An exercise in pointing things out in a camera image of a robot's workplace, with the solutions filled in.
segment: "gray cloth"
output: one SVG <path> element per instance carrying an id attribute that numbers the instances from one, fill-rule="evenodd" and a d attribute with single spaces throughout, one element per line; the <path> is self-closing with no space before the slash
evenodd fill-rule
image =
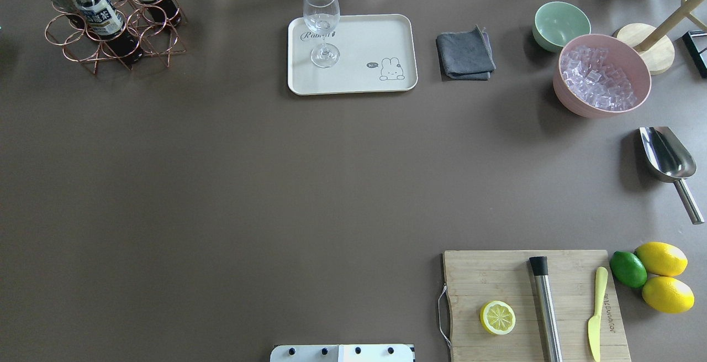
<path id="1" fill-rule="evenodd" d="M 488 34 L 477 26 L 471 32 L 437 36 L 442 69 L 454 80 L 488 80 L 495 70 Z"/>

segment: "wooden cutting board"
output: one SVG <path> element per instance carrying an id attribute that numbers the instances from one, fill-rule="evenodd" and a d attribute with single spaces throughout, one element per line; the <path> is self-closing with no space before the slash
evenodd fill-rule
<path id="1" fill-rule="evenodd" d="M 535 282 L 528 258 L 547 256 L 548 276 L 563 359 L 592 362 L 587 321 L 594 314 L 594 274 L 609 269 L 606 250 L 501 250 L 444 253 L 450 309 L 452 362 L 545 362 L 542 315 L 536 307 Z M 509 334 L 488 333 L 479 322 L 488 301 L 513 308 Z M 624 324 L 609 271 L 601 328 L 602 362 L 630 361 Z"/>

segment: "green bowl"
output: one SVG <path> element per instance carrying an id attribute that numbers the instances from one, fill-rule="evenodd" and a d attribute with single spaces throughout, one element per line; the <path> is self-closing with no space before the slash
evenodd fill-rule
<path id="1" fill-rule="evenodd" d="M 532 35 L 540 47 L 552 53 L 558 53 L 575 37 L 591 32 L 589 18 L 572 4 L 548 2 L 535 12 Z"/>

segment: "wooden round base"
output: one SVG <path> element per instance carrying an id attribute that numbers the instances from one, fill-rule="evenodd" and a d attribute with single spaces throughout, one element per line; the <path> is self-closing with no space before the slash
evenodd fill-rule
<path id="1" fill-rule="evenodd" d="M 629 24 L 617 30 L 614 37 L 635 48 L 646 40 L 654 30 L 656 30 L 655 27 L 647 24 Z M 653 47 L 646 51 L 637 52 L 643 58 L 652 75 L 659 75 L 668 70 L 675 59 L 675 47 L 666 35 L 661 37 Z"/>

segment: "ice scoop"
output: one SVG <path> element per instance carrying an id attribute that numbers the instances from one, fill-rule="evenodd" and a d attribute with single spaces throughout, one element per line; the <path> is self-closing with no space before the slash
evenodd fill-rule
<path id="1" fill-rule="evenodd" d="M 639 133 L 653 173 L 663 182 L 674 183 L 692 223 L 704 224 L 702 213 L 685 181 L 697 170 L 690 152 L 669 127 L 641 127 Z"/>

